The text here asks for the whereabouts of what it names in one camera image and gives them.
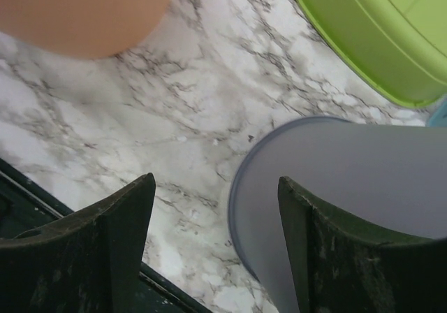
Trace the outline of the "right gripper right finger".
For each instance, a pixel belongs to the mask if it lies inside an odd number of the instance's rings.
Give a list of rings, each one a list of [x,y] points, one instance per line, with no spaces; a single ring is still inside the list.
[[[393,231],[278,184],[301,312],[445,312],[446,240]]]

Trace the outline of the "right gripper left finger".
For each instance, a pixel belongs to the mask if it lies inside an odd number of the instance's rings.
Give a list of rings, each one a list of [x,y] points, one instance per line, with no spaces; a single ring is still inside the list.
[[[2,312],[127,312],[138,283],[155,179],[1,239]]]

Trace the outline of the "grey round bucket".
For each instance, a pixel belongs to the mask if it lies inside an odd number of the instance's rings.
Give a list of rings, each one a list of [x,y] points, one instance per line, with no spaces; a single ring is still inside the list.
[[[301,312],[281,223],[288,177],[378,226],[446,240],[446,130],[305,117],[267,134],[233,180],[228,227],[244,267],[280,312]]]

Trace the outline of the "small blue perforated basket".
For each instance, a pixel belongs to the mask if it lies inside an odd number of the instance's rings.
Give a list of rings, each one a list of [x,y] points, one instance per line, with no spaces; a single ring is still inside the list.
[[[447,100],[444,99],[442,104],[432,113],[427,121],[428,127],[447,127]]]

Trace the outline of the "green plastic tray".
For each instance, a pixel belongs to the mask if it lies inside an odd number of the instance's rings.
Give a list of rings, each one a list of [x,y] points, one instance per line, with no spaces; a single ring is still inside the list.
[[[446,95],[446,0],[297,0],[368,85],[407,108]]]

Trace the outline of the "orange capybara bucket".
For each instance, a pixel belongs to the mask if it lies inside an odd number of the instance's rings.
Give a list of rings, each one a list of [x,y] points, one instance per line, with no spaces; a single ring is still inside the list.
[[[82,59],[108,57],[143,41],[170,0],[1,0],[1,32]]]

